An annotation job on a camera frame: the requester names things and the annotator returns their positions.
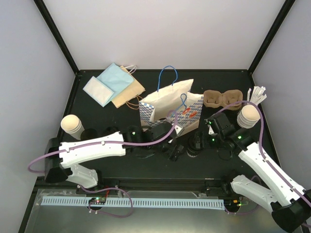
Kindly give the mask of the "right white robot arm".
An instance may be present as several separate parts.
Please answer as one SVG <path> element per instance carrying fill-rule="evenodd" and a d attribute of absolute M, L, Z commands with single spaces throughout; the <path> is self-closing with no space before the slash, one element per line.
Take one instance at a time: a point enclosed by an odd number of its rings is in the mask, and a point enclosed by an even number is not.
<path fill-rule="evenodd" d="M 294 232 L 311 217 L 311 191 L 295 182 L 256 142 L 248 129 L 236 129 L 225 113 L 205 120 L 207 130 L 189 140 L 195 152 L 204 149 L 226 150 L 248 164 L 265 186 L 237 175 L 221 183 L 222 192 L 241 194 L 267 210 L 275 223 L 288 233 Z"/>

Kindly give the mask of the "checkered pastry paper bag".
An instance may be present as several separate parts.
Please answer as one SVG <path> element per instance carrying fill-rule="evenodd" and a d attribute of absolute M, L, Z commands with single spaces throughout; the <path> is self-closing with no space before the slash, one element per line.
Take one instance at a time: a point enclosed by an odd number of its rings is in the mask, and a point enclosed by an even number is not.
<path fill-rule="evenodd" d="M 198 129 L 203 108 L 204 95 L 191 92 L 194 79 L 178 81 L 178 72 L 173 66 L 165 66 L 175 72 L 175 80 L 161 88 L 160 71 L 157 90 L 139 101 L 139 116 L 141 126 L 154 127 L 177 119 L 181 128 L 179 136 Z"/>

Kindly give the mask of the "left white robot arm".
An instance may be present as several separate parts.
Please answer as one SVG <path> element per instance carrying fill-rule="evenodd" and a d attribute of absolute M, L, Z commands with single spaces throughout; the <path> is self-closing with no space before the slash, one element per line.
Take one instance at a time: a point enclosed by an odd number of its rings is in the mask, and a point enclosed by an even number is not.
<path fill-rule="evenodd" d="M 145 159 L 156 153 L 176 151 L 176 138 L 183 132 L 179 125 L 169 122 L 157 126 L 129 127 L 104 137 L 80 142 L 63 142 L 58 145 L 50 141 L 45 159 L 44 180 L 47 183 L 68 181 L 92 193 L 101 193 L 104 181 L 95 169 L 82 166 L 82 163 L 107 158 L 133 155 Z"/>

